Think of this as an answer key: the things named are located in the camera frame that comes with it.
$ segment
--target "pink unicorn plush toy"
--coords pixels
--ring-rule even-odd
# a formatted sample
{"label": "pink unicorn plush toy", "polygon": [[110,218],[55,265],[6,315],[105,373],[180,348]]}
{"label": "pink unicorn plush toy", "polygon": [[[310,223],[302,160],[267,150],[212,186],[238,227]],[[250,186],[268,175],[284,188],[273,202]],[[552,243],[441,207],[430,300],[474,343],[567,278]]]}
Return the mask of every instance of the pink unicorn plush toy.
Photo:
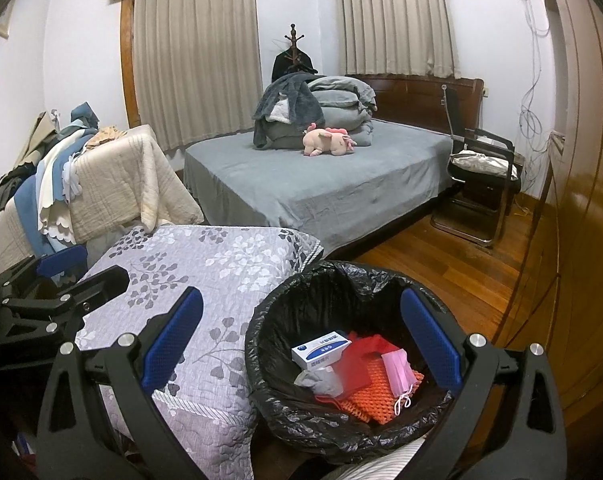
{"label": "pink unicorn plush toy", "polygon": [[357,143],[350,138],[343,128],[318,128],[315,123],[310,124],[303,137],[304,155],[321,155],[330,152],[333,155],[353,153]]}

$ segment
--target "mask ear loop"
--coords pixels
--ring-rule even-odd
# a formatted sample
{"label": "mask ear loop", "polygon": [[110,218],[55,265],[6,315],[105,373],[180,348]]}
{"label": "mask ear loop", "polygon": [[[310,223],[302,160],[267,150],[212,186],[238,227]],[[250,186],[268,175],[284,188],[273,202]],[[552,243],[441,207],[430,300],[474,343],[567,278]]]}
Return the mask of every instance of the mask ear loop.
{"label": "mask ear loop", "polygon": [[412,393],[412,390],[413,390],[413,386],[411,384],[410,389],[407,392],[401,394],[399,396],[399,398],[397,399],[397,402],[395,402],[395,416],[399,416],[399,413],[401,413],[401,410],[402,410],[401,401],[402,400],[406,399],[406,403],[403,406],[403,408],[410,408],[410,404],[412,403],[412,400],[410,399],[409,396]]}

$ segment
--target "black plastic bag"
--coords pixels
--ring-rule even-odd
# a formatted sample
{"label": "black plastic bag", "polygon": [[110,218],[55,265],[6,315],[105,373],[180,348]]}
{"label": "black plastic bag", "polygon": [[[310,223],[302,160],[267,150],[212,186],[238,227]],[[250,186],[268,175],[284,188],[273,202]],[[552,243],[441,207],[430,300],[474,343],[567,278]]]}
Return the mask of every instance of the black plastic bag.
{"label": "black plastic bag", "polygon": [[[408,286],[450,314],[432,292],[404,274],[346,262],[315,264],[259,304],[246,333],[246,368],[251,400],[275,436],[331,463],[352,463],[385,455],[437,423],[452,397],[435,383],[401,318],[399,300]],[[295,386],[300,368],[290,349],[333,330],[378,333],[405,349],[411,367],[424,374],[411,407],[374,426],[316,402],[309,389]]]}

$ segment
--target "wooden headboard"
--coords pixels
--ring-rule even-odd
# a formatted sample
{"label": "wooden headboard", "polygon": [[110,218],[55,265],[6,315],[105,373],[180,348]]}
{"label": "wooden headboard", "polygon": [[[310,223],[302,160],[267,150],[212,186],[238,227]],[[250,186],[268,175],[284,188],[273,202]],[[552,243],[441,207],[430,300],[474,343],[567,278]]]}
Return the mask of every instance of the wooden headboard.
{"label": "wooden headboard", "polygon": [[450,133],[443,107],[441,85],[456,89],[461,115],[467,128],[479,127],[479,110],[484,82],[481,79],[455,79],[419,75],[351,75],[374,88],[377,112],[373,118],[393,123],[412,124],[435,132]]}

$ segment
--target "bolt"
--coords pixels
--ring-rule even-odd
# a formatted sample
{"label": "bolt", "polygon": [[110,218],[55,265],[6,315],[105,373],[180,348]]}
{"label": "bolt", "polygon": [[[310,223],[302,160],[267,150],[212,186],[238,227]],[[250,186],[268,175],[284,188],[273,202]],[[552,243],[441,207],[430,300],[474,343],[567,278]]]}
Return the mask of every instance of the bolt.
{"label": "bolt", "polygon": [[68,355],[70,352],[73,351],[74,348],[75,348],[75,346],[70,341],[67,341],[67,342],[63,343],[63,345],[60,346],[59,351],[63,355]]}
{"label": "bolt", "polygon": [[531,344],[531,352],[534,355],[542,355],[543,354],[543,346],[541,346],[539,343],[533,343],[533,344]]}
{"label": "bolt", "polygon": [[134,342],[135,342],[135,336],[134,336],[134,334],[131,334],[130,332],[121,334],[119,336],[119,338],[117,339],[117,343],[119,343],[119,346],[130,346]]}
{"label": "bolt", "polygon": [[486,338],[481,334],[471,334],[470,335],[470,344],[476,348],[481,348],[482,346],[486,346]]}

